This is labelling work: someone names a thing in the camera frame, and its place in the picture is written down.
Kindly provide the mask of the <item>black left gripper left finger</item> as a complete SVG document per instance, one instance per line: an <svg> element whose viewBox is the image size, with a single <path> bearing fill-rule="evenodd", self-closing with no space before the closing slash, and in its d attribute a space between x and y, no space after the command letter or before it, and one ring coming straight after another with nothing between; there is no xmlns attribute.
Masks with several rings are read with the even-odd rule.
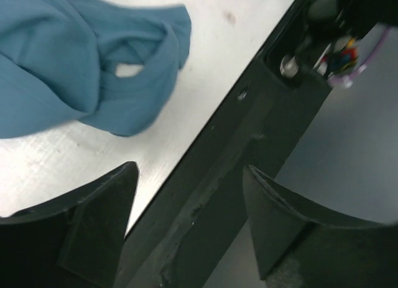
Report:
<svg viewBox="0 0 398 288"><path fill-rule="evenodd" d="M2 287L112 287L139 169L126 162L1 218Z"/></svg>

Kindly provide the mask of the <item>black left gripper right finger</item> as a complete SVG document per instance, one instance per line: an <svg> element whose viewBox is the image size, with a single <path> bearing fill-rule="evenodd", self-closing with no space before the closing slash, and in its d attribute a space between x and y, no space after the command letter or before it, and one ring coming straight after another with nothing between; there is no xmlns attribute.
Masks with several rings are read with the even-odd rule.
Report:
<svg viewBox="0 0 398 288"><path fill-rule="evenodd" d="M321 206L251 165L243 195L267 287L397 286L397 225Z"/></svg>

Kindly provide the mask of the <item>teal tank top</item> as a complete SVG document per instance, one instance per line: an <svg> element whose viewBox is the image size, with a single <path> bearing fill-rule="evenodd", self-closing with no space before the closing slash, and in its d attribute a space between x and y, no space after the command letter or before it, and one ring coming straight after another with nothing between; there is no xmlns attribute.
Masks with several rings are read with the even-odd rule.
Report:
<svg viewBox="0 0 398 288"><path fill-rule="evenodd" d="M142 132L173 93L191 31L184 5L1 0L1 137L74 120Z"/></svg>

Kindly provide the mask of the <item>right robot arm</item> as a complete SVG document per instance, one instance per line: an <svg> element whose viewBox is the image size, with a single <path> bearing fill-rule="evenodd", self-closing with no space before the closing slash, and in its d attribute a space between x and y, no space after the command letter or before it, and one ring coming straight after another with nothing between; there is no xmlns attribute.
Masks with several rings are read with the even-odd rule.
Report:
<svg viewBox="0 0 398 288"><path fill-rule="evenodd" d="M377 24L397 27L397 0L312 0L304 12L304 24L309 46L330 45L322 58L323 77L329 79L344 75L357 61L351 47L335 50L337 41L361 40Z"/></svg>

